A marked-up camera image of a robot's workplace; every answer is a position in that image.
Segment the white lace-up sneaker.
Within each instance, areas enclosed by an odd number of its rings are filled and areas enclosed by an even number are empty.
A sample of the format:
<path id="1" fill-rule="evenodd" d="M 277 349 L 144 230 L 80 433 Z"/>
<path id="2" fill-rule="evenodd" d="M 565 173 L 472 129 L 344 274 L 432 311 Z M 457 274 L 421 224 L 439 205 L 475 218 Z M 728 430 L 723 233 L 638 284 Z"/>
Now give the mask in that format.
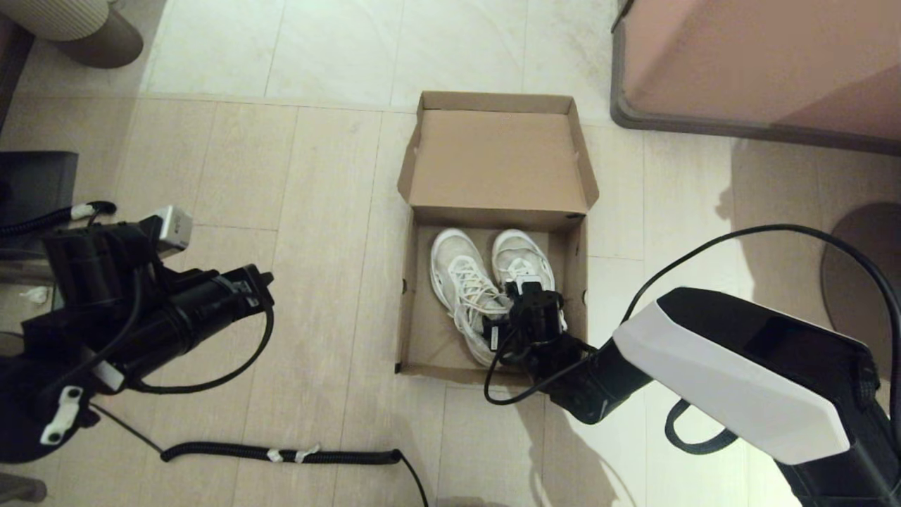
<path id="1" fill-rule="evenodd" d="M 508 229 L 493 241 L 491 263 L 499 285 L 521 277 L 538 277 L 544 291 L 556 292 L 555 276 L 547 255 L 538 244 L 518 229 Z"/>
<path id="2" fill-rule="evenodd" d="M 432 291 L 447 310 L 465 340 L 467 350 L 482 367 L 490 366 L 493 352 L 483 336 L 484 318 L 500 320 L 512 303 L 489 278 L 476 245 L 462 230 L 442 231 L 430 253 Z"/>

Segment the brown cardboard shoe box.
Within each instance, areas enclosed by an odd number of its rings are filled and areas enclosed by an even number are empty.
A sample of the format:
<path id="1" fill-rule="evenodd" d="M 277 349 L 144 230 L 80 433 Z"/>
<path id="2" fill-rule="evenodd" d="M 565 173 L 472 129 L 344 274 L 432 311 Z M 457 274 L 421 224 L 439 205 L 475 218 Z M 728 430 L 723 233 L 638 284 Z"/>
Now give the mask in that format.
<path id="1" fill-rule="evenodd" d="M 588 213 L 599 191 L 575 99 L 424 91 L 397 180 L 411 215 L 393 369 L 482 383 L 428 276 L 432 242 L 459 228 L 488 262 L 492 241 L 520 229 L 549 256 L 570 334 L 588 339 Z"/>

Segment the dark grey square block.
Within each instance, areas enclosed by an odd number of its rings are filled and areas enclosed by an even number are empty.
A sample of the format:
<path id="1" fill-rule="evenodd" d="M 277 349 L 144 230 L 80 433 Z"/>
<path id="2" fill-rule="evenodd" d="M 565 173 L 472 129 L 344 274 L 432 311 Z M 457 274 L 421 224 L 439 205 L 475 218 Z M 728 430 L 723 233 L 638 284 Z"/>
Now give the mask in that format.
<path id="1" fill-rule="evenodd" d="M 79 158 L 70 151 L 0 153 L 0 227 L 76 205 Z"/>

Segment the grey-brown furniture foot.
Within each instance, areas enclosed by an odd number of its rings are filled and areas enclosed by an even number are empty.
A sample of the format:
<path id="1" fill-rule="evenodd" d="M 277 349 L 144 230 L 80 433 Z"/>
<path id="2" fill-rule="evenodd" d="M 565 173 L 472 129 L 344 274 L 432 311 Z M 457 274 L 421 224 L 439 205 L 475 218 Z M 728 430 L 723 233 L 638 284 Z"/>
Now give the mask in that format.
<path id="1" fill-rule="evenodd" d="M 47 487 L 42 480 L 0 472 L 0 505 L 10 501 L 41 503 L 46 497 Z"/>

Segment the striped beige round pouf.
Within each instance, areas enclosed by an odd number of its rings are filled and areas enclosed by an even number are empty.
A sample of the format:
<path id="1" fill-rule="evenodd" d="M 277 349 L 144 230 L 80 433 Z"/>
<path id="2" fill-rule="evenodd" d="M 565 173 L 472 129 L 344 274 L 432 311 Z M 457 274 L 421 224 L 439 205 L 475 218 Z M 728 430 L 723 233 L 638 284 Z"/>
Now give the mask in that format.
<path id="1" fill-rule="evenodd" d="M 144 36 L 109 0 L 0 0 L 0 14 L 82 66 L 121 68 L 144 51 Z"/>

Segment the round brown table base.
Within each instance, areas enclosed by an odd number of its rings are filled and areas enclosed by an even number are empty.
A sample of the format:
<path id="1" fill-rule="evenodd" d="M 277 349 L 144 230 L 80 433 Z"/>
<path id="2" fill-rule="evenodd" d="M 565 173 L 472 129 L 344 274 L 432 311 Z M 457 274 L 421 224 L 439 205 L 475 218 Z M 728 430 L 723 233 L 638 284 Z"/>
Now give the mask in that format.
<path id="1" fill-rule="evenodd" d="M 901 301 L 901 204 L 860 206 L 831 231 L 853 245 L 885 275 Z M 831 327 L 865 343 L 882 381 L 891 372 L 890 325 L 881 292 L 865 269 L 831 246 L 821 258 L 821 293 Z"/>

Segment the pink sofa with grey base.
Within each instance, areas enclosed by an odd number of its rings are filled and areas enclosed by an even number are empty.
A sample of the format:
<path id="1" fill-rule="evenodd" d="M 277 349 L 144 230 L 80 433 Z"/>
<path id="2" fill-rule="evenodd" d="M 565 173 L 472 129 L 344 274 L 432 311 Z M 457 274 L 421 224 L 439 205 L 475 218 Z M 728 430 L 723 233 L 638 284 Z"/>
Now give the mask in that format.
<path id="1" fill-rule="evenodd" d="M 611 33 L 622 127 L 901 156 L 901 0 L 621 0 Z"/>

